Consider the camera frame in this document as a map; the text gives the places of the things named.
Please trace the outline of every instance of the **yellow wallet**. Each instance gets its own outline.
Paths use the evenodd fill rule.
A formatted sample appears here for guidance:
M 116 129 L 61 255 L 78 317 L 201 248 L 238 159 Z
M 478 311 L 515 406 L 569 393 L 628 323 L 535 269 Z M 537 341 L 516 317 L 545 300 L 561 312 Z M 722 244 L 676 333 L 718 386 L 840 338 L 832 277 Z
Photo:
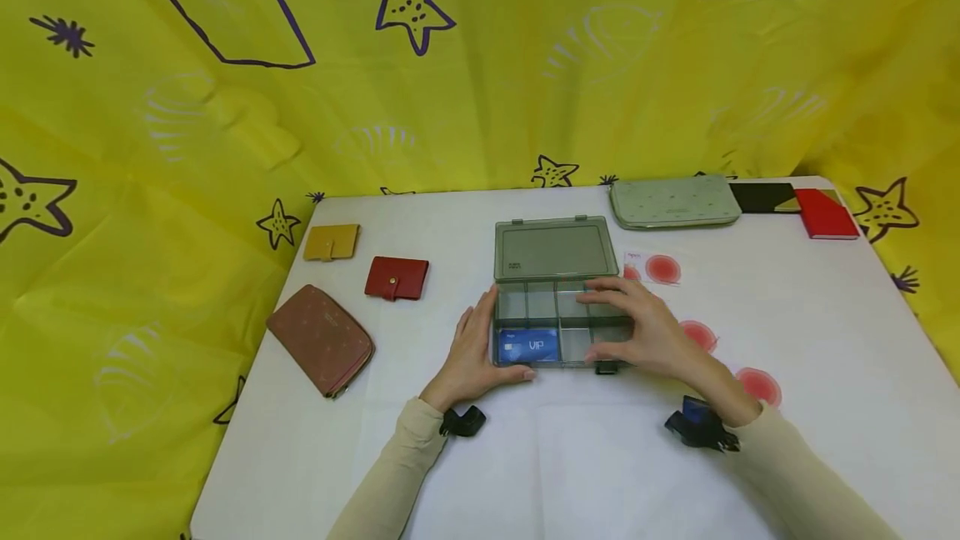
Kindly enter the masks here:
M 303 249 L 303 258 L 308 261 L 333 261 L 334 258 L 350 258 L 358 244 L 360 224 L 321 225 L 310 228 Z

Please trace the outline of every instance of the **fabric backdrop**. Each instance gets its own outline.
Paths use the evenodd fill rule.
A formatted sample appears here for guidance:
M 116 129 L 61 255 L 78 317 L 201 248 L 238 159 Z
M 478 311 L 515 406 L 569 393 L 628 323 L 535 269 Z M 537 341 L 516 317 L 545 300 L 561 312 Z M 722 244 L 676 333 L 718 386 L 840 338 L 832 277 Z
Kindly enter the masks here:
M 0 535 L 188 538 L 324 197 L 819 173 L 960 375 L 957 5 L 2 1 Z

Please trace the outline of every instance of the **red circle sticker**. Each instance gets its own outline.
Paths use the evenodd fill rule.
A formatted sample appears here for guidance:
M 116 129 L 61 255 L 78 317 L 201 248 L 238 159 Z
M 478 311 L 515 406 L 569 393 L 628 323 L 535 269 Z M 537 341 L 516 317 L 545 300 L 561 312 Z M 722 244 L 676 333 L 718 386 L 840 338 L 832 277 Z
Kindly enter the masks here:
M 701 324 L 699 321 L 681 321 L 680 327 L 683 333 L 687 334 L 687 338 L 699 344 L 700 348 L 708 353 L 712 353 L 713 349 L 718 346 L 718 337 L 713 333 L 713 330 L 710 330 L 709 327 Z
M 647 275 L 654 282 L 680 283 L 680 263 L 668 255 L 654 255 L 647 260 Z
M 771 407 L 779 407 L 779 403 L 783 400 L 777 380 L 774 380 L 774 377 L 766 371 L 745 367 L 737 371 L 737 380 L 743 384 L 747 394 L 766 401 Z
M 640 281 L 640 272 L 634 266 L 624 266 L 623 276 L 627 280 L 633 280 L 634 282 Z

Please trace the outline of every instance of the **black wrist strap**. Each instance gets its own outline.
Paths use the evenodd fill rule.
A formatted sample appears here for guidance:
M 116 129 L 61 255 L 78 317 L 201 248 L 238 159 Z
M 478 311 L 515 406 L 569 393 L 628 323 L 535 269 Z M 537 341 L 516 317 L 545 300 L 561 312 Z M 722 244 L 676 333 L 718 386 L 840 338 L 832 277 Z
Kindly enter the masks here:
M 680 441 L 695 448 L 739 452 L 740 439 L 727 432 L 723 422 L 709 405 L 693 396 L 683 397 L 683 412 L 674 412 L 663 426 Z
M 480 428 L 487 422 L 487 415 L 475 405 L 470 405 L 463 415 L 457 414 L 452 408 L 443 414 L 443 423 L 440 426 L 441 435 L 459 435 L 470 438 L 480 432 Z

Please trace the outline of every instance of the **hand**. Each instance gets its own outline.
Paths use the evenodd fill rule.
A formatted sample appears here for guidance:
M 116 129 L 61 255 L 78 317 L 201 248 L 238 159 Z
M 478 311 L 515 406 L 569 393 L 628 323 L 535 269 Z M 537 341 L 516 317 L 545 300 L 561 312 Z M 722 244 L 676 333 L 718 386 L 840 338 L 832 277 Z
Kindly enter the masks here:
M 745 426 L 760 414 L 756 399 L 726 366 L 683 333 L 666 303 L 640 282 L 623 278 L 587 281 L 577 301 L 605 303 L 633 318 L 633 335 L 626 342 L 599 342 L 587 350 L 586 361 L 615 358 L 638 368 L 686 383 L 707 399 L 727 425 Z
M 587 363 L 598 359 L 619 359 L 658 375 L 686 382 L 691 365 L 709 358 L 698 344 L 683 333 L 683 328 L 658 296 L 640 282 L 623 278 L 598 278 L 587 281 L 577 296 L 585 304 L 605 303 L 633 318 L 633 335 L 627 342 L 599 342 L 587 350 Z
M 497 286 L 491 286 L 482 294 L 476 307 L 468 307 L 463 312 L 453 334 L 447 361 L 421 392 L 421 400 L 440 413 L 460 401 L 480 398 L 504 383 L 526 382 L 537 376 L 526 365 L 494 366 L 487 356 L 497 291 Z

